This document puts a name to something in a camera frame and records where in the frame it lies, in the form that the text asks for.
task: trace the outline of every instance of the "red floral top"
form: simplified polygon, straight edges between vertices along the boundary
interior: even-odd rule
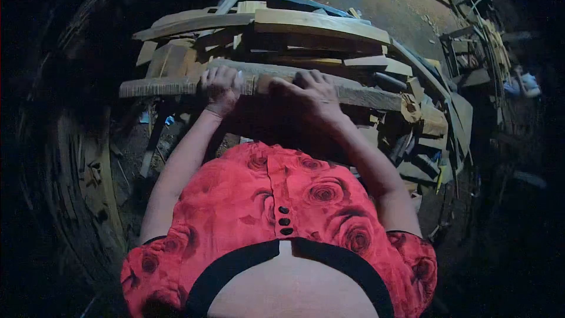
[[[128,254],[121,283],[131,314],[161,302],[205,315],[230,278],[278,254],[279,239],[312,244],[313,258],[355,279],[379,315],[388,305],[395,317],[419,316],[433,297],[432,246],[387,233],[348,169],[247,143],[202,166],[175,205],[167,236]],[[333,254],[317,254],[326,250]]]

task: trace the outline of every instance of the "woman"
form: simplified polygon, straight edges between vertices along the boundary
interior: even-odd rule
[[[436,257],[395,167],[340,110],[317,70],[273,95],[306,109],[357,167],[278,145],[236,146],[201,166],[243,85],[227,67],[202,75],[210,103],[153,188],[121,282],[133,316],[413,317],[430,303]]]

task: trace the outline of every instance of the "pile of wood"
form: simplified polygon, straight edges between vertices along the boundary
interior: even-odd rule
[[[120,97],[198,96],[202,72],[227,65],[243,72],[244,95],[260,103],[267,92],[262,74],[292,79],[318,69],[334,76],[344,112],[406,179],[433,185],[442,164],[448,182],[469,154],[470,104],[387,32],[335,8],[311,0],[225,0],[160,18],[133,38],[144,41],[138,65],[149,67],[145,79],[121,85]]]

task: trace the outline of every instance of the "wood scrap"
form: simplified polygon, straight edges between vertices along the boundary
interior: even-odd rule
[[[349,13],[351,15],[353,15],[355,18],[360,19],[361,20],[361,16],[359,16],[359,13],[357,13],[357,10],[355,10],[354,8],[349,8]]]
[[[257,32],[297,32],[389,44],[386,31],[361,24],[357,19],[337,18],[302,11],[260,9],[255,12]]]
[[[151,61],[153,52],[155,52],[157,45],[157,42],[143,42],[143,46],[141,46],[141,50],[139,51],[139,55],[137,56],[136,67]]]
[[[453,103],[453,107],[455,108],[457,116],[461,121],[461,126],[465,135],[465,139],[460,140],[460,142],[464,142],[467,145],[466,149],[468,149],[469,145],[471,144],[473,106],[471,106],[471,104],[467,100],[465,100],[465,98],[455,92],[451,93],[451,102]]]
[[[424,121],[422,134],[441,137],[448,133],[448,121],[442,111],[434,106],[422,103],[420,106],[421,119]]]
[[[166,44],[153,53],[153,58],[147,69],[147,78],[162,76],[183,76],[186,71],[185,55],[188,48],[174,44]]]
[[[289,9],[300,11],[314,11],[316,9],[324,9],[330,16],[350,17],[345,11],[332,8],[331,6],[317,3],[313,0],[263,0],[267,2],[267,6],[273,9]]]
[[[228,26],[245,26],[249,25],[255,16],[253,14],[226,14],[226,15],[208,15],[173,24],[152,27],[133,34],[133,39],[152,40],[159,37],[171,36],[183,32],[194,32],[207,29],[220,29]]]
[[[398,60],[381,56],[361,57],[343,61],[346,67],[385,67],[386,73],[412,76],[412,68]]]
[[[424,89],[421,87],[418,78],[409,78],[408,85],[410,86],[411,92],[414,95],[416,102],[421,103],[424,100]]]
[[[404,48],[399,42],[397,42],[394,39],[392,39],[392,47],[394,47],[395,51],[406,59],[408,65],[416,69],[416,71],[420,73],[423,78],[425,78],[425,81],[420,81],[420,84],[422,84],[422,82],[426,82],[427,85],[431,86],[431,88],[426,89],[426,91],[435,92],[434,95],[436,98],[442,97],[440,99],[447,99],[447,100],[451,99],[449,93],[446,91],[445,88],[443,88],[441,83],[437,81],[437,79],[432,75],[432,73],[430,73],[429,70],[426,69],[424,65],[412,53],[408,52],[406,48]]]
[[[267,9],[266,1],[240,1],[237,3],[237,13],[255,13],[257,9]],[[241,42],[241,33],[233,36],[233,49],[237,49]]]

